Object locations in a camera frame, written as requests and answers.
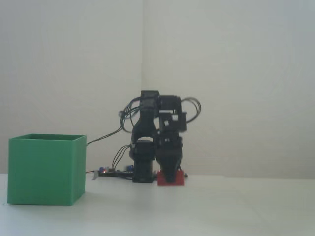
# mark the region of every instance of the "electrical wire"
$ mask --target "electrical wire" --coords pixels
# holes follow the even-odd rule
[[[132,105],[133,105],[134,102],[137,102],[137,101],[140,101],[140,102],[141,102],[142,100],[153,99],[153,98],[156,98],[156,96],[148,96],[148,97],[143,97],[143,96],[142,96],[142,97],[136,97],[136,98],[132,99],[132,100],[129,102],[129,104],[124,108],[123,111],[121,111],[121,114],[125,114],[126,116],[128,116],[128,115],[131,115],[131,113],[132,113],[133,111],[137,110],[137,111],[134,112],[134,114],[133,114],[133,115],[135,115],[135,114],[140,110],[140,107],[138,106],[138,107],[132,108]],[[128,131],[128,130],[125,129],[124,125],[122,125],[122,130],[125,131],[125,132],[127,132],[127,133],[131,133],[130,131]]]
[[[191,119],[186,121],[186,123],[190,123],[190,122],[195,120],[200,115],[200,113],[201,113],[201,103],[194,97],[186,97],[186,98],[182,99],[182,102],[185,102],[185,101],[190,102],[196,108],[196,114]]]
[[[113,163],[112,163],[112,168],[113,168],[113,169],[115,168],[115,164],[116,164],[118,158],[120,157],[121,153],[122,153],[125,149],[128,149],[128,148],[130,148],[130,145],[124,145],[124,146],[122,146],[122,147],[118,150],[117,154],[115,155],[115,157],[114,157],[114,159],[113,159]]]
[[[129,149],[129,148],[130,148],[130,146],[128,146],[128,147],[126,147],[126,148],[124,149],[124,152],[123,152],[122,155],[120,156],[119,160],[116,162],[114,169],[117,168],[118,163],[120,162],[120,160],[121,160],[122,157],[124,156],[124,153],[125,153],[125,152],[127,151],[127,149]]]

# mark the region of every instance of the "green container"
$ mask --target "green container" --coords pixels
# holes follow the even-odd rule
[[[85,135],[9,139],[9,204],[73,205],[85,192]]]

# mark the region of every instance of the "white table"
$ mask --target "white table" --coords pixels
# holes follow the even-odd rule
[[[0,236],[315,236],[315,180],[189,176],[158,187],[87,175],[73,206],[6,203]]]

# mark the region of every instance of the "red object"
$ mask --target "red object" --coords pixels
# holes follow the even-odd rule
[[[184,171],[177,171],[176,173],[176,180],[175,182],[169,183],[166,182],[164,174],[162,171],[158,171],[157,173],[157,185],[158,186],[184,186],[185,185],[185,177],[184,177]]]

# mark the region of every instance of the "white wall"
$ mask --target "white wall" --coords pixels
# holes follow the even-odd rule
[[[196,96],[188,173],[315,178],[315,3],[144,1],[142,88]]]
[[[140,93],[141,49],[141,0],[0,1],[0,173],[11,137],[116,130]],[[87,168],[129,142],[119,133],[89,146]]]

